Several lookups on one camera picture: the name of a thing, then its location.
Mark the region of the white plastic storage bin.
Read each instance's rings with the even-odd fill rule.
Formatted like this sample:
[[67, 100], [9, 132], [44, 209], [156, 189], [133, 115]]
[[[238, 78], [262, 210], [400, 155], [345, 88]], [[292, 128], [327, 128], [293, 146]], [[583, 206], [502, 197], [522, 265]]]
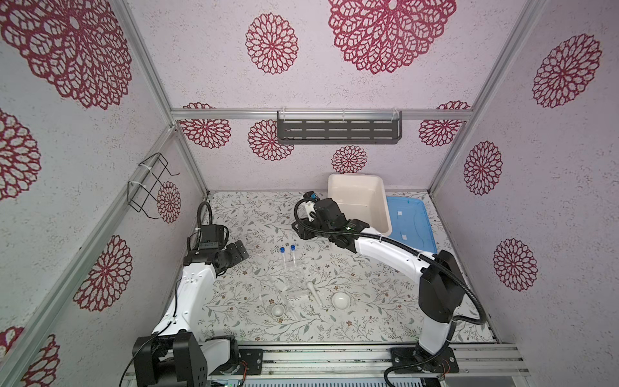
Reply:
[[392, 232], [383, 180], [367, 174], [332, 174], [327, 197], [333, 199], [348, 219], [368, 223], [382, 235]]

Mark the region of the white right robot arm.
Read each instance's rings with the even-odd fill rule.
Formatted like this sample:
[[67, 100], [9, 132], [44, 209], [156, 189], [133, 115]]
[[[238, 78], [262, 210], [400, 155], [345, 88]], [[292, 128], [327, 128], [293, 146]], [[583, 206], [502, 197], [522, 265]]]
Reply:
[[449, 350], [457, 322], [485, 321], [483, 308], [466, 285], [456, 258], [444, 250], [424, 252], [385, 237], [362, 220], [348, 219], [330, 198], [312, 194], [303, 206], [307, 216], [295, 216], [300, 234], [325, 237], [339, 248], [369, 256], [418, 283], [418, 304], [425, 314], [421, 335], [410, 355], [393, 351], [401, 362], [389, 367], [384, 376], [450, 370]]

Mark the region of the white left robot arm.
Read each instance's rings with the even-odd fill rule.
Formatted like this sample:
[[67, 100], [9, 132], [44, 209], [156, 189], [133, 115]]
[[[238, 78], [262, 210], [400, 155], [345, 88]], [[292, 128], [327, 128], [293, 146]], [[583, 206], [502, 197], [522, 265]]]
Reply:
[[222, 250], [189, 252], [167, 311], [151, 335], [138, 338], [132, 349], [138, 386], [209, 386], [209, 375], [217, 369], [240, 371], [243, 385], [250, 367], [236, 338], [220, 335], [200, 344], [193, 329], [200, 300], [213, 290], [216, 279], [248, 258], [239, 240]]

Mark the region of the large white porcelain bowl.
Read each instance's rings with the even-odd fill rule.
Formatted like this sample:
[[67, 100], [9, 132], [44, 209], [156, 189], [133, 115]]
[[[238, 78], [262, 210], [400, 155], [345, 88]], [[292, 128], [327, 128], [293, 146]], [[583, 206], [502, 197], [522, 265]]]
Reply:
[[336, 292], [331, 297], [331, 303], [337, 310], [346, 310], [351, 305], [351, 298], [347, 293]]

